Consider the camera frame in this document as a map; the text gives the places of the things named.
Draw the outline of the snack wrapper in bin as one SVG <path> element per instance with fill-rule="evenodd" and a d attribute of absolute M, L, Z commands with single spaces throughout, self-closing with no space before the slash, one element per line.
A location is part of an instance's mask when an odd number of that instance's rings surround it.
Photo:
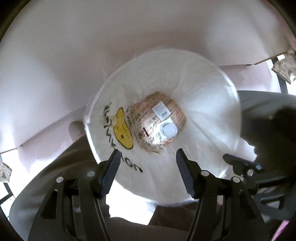
<path fill-rule="evenodd" d="M 160 92 L 129 106 L 126 118 L 140 147 L 154 153 L 160 153 L 164 146 L 174 141 L 187 121 L 177 102 Z M 165 138 L 160 130 L 163 123 L 174 123 L 178 134 L 174 138 Z"/>

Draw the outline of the floral bed skirt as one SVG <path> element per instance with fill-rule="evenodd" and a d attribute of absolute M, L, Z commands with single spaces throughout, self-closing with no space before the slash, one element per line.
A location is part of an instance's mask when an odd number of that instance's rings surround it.
<path fill-rule="evenodd" d="M 296 77 L 295 51 L 289 49 L 285 54 L 285 58 L 274 63 L 272 71 L 284 79 L 288 84 L 294 83 Z"/>

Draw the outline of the white trash bin with bag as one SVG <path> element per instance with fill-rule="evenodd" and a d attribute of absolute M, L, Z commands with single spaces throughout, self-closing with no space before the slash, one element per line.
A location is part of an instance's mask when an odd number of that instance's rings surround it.
<path fill-rule="evenodd" d="M 176 152 L 222 178 L 222 156 L 236 150 L 241 131 L 238 93 L 229 77 L 185 50 L 146 52 L 118 68 L 88 108 L 86 133 L 97 161 L 121 154 L 116 181 L 157 204 L 191 200 Z"/>

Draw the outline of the white pill bottle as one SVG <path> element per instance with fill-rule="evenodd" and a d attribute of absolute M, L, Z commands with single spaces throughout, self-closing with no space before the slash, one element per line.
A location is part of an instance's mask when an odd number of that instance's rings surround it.
<path fill-rule="evenodd" d="M 178 134 L 178 128 L 174 123 L 163 123 L 160 127 L 161 134 L 167 138 L 174 138 Z"/>

